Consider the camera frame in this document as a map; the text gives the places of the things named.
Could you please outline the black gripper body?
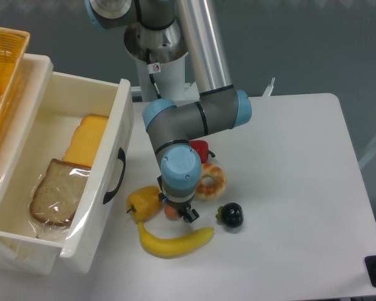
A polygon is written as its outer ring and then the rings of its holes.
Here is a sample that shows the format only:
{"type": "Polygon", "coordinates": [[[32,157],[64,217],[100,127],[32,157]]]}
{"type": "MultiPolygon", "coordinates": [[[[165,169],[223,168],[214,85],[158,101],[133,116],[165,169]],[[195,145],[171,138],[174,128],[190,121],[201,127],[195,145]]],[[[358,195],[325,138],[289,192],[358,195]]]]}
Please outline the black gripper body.
{"type": "Polygon", "coordinates": [[[162,176],[157,178],[160,193],[159,200],[164,201],[165,204],[177,210],[179,217],[183,218],[186,223],[193,223],[199,218],[199,213],[192,209],[191,202],[195,195],[195,191],[190,192],[186,196],[173,196],[166,190],[166,182],[163,181],[162,176]]]}

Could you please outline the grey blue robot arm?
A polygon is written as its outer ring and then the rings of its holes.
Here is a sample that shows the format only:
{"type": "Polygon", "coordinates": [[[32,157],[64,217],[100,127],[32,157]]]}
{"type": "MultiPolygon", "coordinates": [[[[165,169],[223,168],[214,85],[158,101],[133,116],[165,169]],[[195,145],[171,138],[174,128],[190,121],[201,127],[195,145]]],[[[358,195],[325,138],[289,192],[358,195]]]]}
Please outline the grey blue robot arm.
{"type": "Polygon", "coordinates": [[[213,1],[87,1],[92,23],[102,30],[126,26],[128,52],[145,63],[155,100],[142,114],[161,175],[164,201],[184,221],[198,218],[191,201],[201,160],[190,141],[243,125],[251,119],[246,93],[232,83],[213,1]],[[199,99],[177,106],[165,97],[154,66],[192,58],[199,99]]]}

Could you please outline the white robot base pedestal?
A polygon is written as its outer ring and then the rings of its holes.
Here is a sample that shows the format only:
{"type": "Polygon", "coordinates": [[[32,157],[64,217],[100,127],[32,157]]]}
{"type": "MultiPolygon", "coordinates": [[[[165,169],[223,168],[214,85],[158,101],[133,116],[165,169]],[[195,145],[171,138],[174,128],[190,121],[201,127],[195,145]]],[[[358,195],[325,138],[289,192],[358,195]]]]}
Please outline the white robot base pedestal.
{"type": "Polygon", "coordinates": [[[199,100],[196,82],[185,81],[185,57],[186,55],[169,63],[151,63],[150,65],[135,59],[143,102],[157,99],[154,84],[150,81],[150,74],[153,75],[162,98],[175,102],[199,100]]]}

